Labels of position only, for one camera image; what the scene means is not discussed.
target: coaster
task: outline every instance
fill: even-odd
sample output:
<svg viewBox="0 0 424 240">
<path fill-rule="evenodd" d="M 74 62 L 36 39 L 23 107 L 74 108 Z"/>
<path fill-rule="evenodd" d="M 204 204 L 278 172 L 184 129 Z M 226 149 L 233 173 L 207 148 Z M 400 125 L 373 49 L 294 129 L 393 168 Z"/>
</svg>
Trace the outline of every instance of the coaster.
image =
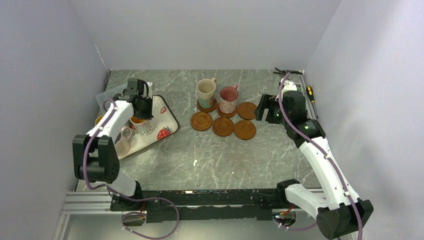
<svg viewBox="0 0 424 240">
<path fill-rule="evenodd" d="M 201 107 L 200 104 L 199 104 L 199 100 L 197 100 L 197 109 L 199 109 L 200 111 L 205 112 L 205 113 L 212 112 L 213 110 L 215 110 L 217 108 L 217 106 L 218 106 L 218 102 L 217 102 L 216 98 L 213 99 L 213 104 L 209 108 Z"/>
<path fill-rule="evenodd" d="M 216 111 L 218 112 L 218 114 L 219 114 L 221 117 L 232 118 L 232 117 L 234 117 L 234 116 L 236 115 L 236 113 L 237 113 L 237 107 L 235 108 L 235 110 L 234 110 L 232 113 L 223 113 L 223 112 L 220 110 L 220 106 L 218 106 L 218 107 L 216 108 Z"/>
<path fill-rule="evenodd" d="M 233 132 L 234 123 L 228 117 L 221 116 L 213 121 L 212 130 L 216 135 L 226 137 Z"/>
<path fill-rule="evenodd" d="M 256 127 L 251 121 L 240 120 L 234 125 L 234 133 L 241 140 L 249 140 L 256 135 Z"/>
<path fill-rule="evenodd" d="M 191 126 L 197 131 L 205 131 L 212 125 L 212 117 L 207 112 L 199 111 L 190 119 Z"/>
<path fill-rule="evenodd" d="M 237 108 L 237 113 L 244 120 L 255 119 L 256 105 L 253 102 L 245 101 Z"/>
</svg>

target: orange liquid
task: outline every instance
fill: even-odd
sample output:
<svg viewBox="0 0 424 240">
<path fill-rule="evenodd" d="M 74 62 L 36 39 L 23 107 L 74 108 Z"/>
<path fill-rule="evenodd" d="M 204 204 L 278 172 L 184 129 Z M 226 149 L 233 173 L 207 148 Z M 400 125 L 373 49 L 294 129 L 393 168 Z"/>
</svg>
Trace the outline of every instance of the orange liquid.
<svg viewBox="0 0 424 240">
<path fill-rule="evenodd" d="M 104 115 L 101 115 L 95 120 L 95 125 L 97 125 L 100 122 L 100 120 L 102 120 L 103 116 Z"/>
<path fill-rule="evenodd" d="M 131 122 L 135 123 L 135 124 L 142 124 L 144 123 L 146 120 L 145 119 L 138 119 L 135 116 L 131 117 Z"/>
</svg>

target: marble tabletop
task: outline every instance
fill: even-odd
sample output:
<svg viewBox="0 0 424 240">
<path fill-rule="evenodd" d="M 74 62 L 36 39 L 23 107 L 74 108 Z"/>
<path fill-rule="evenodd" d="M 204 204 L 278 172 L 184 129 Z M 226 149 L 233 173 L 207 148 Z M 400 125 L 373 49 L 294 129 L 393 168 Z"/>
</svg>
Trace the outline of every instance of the marble tabletop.
<svg viewBox="0 0 424 240">
<path fill-rule="evenodd" d="M 107 90 L 128 78 L 152 82 L 153 94 L 165 99 L 180 124 L 172 136 L 123 159 L 120 169 L 140 182 L 143 190 L 275 188 L 287 179 L 297 179 L 306 188 L 320 188 L 312 167 L 286 136 L 283 126 L 267 123 L 266 114 L 263 121 L 252 120 L 256 136 L 250 140 L 241 140 L 234 133 L 220 137 L 212 128 L 196 131 L 191 127 L 190 118 L 199 111 L 196 83 L 212 77 L 217 78 L 218 100 L 220 89 L 238 84 L 237 104 L 256 105 L 262 94 L 277 94 L 281 79 L 272 70 L 262 69 L 111 71 Z M 301 82 L 297 74 L 289 79 Z M 219 117 L 216 111 L 211 116 Z M 236 123 L 241 118 L 236 115 L 231 120 Z M 79 181 L 76 190 L 87 191 L 84 181 Z"/>
</svg>

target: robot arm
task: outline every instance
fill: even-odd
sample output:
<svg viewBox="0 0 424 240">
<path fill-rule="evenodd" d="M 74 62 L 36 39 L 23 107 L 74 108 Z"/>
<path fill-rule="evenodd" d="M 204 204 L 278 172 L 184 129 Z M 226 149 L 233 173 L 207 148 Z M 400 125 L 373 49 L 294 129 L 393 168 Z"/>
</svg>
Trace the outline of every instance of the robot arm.
<svg viewBox="0 0 424 240">
<path fill-rule="evenodd" d="M 77 179 L 84 179 L 83 160 L 84 150 L 89 139 L 100 129 L 89 147 L 87 156 L 87 176 L 91 186 L 106 185 L 125 196 L 142 198 L 140 184 L 120 171 L 118 155 L 114 142 L 121 128 L 132 117 L 151 119 L 153 99 L 149 96 L 149 87 L 141 79 L 129 79 L 123 93 L 113 97 L 115 106 L 108 109 L 100 122 L 86 135 L 77 135 L 72 141 L 74 174 Z"/>
<path fill-rule="evenodd" d="M 321 198 L 304 188 L 297 180 L 291 179 L 277 184 L 276 195 L 282 202 L 297 205 L 314 217 L 322 234 L 328 239 L 334 239 L 352 232 L 358 231 L 358 222 L 348 199 L 350 195 L 357 207 L 362 224 L 364 225 L 373 212 L 373 206 L 369 200 L 362 201 L 357 192 L 346 180 L 338 164 L 331 155 L 329 143 L 325 138 L 325 132 L 320 123 L 315 119 L 308 119 L 306 110 L 306 98 L 297 91 L 294 82 L 286 80 L 281 91 L 282 104 L 290 122 L 304 135 L 317 143 L 325 150 L 327 156 L 306 141 L 294 131 L 283 118 L 281 109 L 275 95 L 263 94 L 258 107 L 255 110 L 257 121 L 261 121 L 264 110 L 268 109 L 266 121 L 270 124 L 282 124 L 289 138 L 300 149 L 312 166 L 319 183 L 324 191 L 325 198 Z M 328 157 L 334 161 L 342 179 L 346 183 L 344 191 L 339 175 Z"/>
</svg>

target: pink mug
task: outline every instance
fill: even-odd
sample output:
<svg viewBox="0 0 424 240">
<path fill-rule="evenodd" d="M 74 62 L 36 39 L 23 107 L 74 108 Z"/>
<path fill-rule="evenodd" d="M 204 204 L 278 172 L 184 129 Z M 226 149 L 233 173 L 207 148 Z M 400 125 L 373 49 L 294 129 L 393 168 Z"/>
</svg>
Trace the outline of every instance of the pink mug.
<svg viewBox="0 0 424 240">
<path fill-rule="evenodd" d="M 239 96 L 237 87 L 237 84 L 234 84 L 234 86 L 226 86 L 221 90 L 219 110 L 224 114 L 231 114 L 236 110 L 237 97 Z"/>
</svg>

